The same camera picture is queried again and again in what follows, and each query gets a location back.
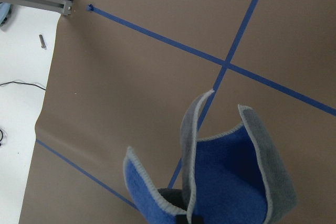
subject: blue and gray cloth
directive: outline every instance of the blue and gray cloth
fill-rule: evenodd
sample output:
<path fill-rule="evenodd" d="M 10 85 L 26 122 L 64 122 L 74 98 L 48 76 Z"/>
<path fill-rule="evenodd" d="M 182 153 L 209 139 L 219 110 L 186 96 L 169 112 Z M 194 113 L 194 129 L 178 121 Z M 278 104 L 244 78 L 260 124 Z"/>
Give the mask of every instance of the blue and gray cloth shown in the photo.
<path fill-rule="evenodd" d="M 242 122 L 220 135 L 197 137 L 198 97 L 181 126 L 182 189 L 157 189 L 134 150 L 124 160 L 130 195 L 149 224 L 270 224 L 297 202 L 292 182 L 255 111 L 238 106 Z"/>

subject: white floor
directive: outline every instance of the white floor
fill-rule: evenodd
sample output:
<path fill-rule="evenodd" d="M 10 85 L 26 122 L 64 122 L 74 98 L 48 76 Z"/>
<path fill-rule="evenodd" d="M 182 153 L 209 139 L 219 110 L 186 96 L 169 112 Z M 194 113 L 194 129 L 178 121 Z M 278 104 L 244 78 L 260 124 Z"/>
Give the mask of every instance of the white floor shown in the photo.
<path fill-rule="evenodd" d="M 20 80 L 47 85 L 60 14 L 14 6 L 0 28 L 0 83 Z M 42 49 L 42 34 L 47 48 Z M 0 224 L 19 222 L 30 161 L 35 144 L 35 123 L 44 90 L 9 84 L 0 86 Z"/>

